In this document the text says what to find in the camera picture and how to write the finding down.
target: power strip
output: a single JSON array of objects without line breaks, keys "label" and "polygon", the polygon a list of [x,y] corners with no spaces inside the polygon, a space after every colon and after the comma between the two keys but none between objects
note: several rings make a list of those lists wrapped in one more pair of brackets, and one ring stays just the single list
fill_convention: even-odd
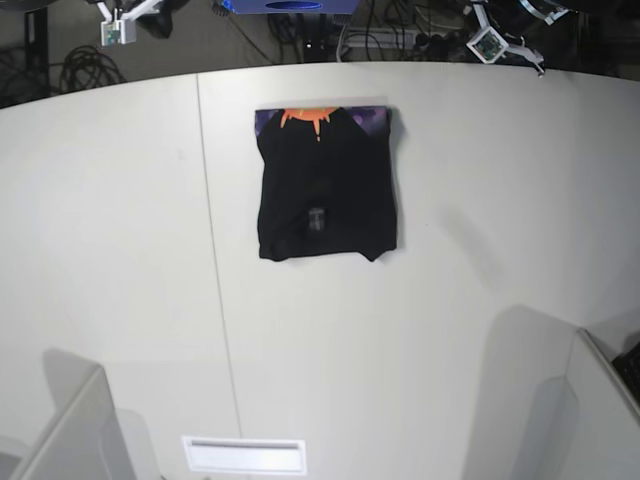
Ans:
[{"label": "power strip", "polygon": [[[347,32],[347,40],[344,45],[350,48],[365,48],[366,28],[350,27]],[[416,43],[416,36],[420,32],[418,30],[404,30],[404,49],[411,50]],[[370,28],[369,34],[378,40],[380,48],[397,50],[402,48],[402,28],[396,28],[395,32],[391,28]],[[369,37],[369,48],[378,48],[378,42]]]}]

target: orange print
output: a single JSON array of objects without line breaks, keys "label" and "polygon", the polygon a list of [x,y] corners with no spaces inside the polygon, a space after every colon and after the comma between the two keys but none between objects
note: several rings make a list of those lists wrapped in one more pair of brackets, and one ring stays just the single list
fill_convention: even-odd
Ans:
[{"label": "orange print", "polygon": [[290,118],[295,118],[298,120],[302,120],[304,122],[312,122],[313,128],[316,131],[316,137],[318,141],[320,141],[320,120],[324,120],[327,123],[331,123],[331,115],[335,112],[337,108],[327,107],[327,108],[311,108],[311,109],[301,109],[301,108],[287,108],[284,111],[284,115],[282,115],[282,121],[280,122],[280,128],[284,127],[287,123],[287,120]]}]

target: dark fabric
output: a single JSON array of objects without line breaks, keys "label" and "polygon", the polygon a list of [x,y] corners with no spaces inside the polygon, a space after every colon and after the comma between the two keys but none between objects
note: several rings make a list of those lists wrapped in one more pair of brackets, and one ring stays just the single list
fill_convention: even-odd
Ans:
[{"label": "dark fabric", "polygon": [[396,248],[390,113],[366,133],[345,109],[321,123],[278,111],[258,134],[264,160],[260,257],[282,261],[359,252],[374,261]]}]

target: table surface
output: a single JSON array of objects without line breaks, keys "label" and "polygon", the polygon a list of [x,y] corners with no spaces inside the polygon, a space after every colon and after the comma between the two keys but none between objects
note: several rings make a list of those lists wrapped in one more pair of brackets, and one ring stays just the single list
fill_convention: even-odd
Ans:
[{"label": "table surface", "polygon": [[[254,111],[372,104],[400,248],[260,260]],[[373,63],[2,111],[0,342],[104,363],[171,480],[182,434],[307,440],[314,480],[510,478],[575,327],[640,309],[639,107],[615,79]]]}]

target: blue box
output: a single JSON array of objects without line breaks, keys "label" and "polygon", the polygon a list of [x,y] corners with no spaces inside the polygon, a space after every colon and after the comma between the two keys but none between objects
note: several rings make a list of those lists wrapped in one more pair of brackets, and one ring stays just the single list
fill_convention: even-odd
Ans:
[{"label": "blue box", "polygon": [[235,13],[338,13],[352,14],[360,0],[225,0],[223,5]]}]

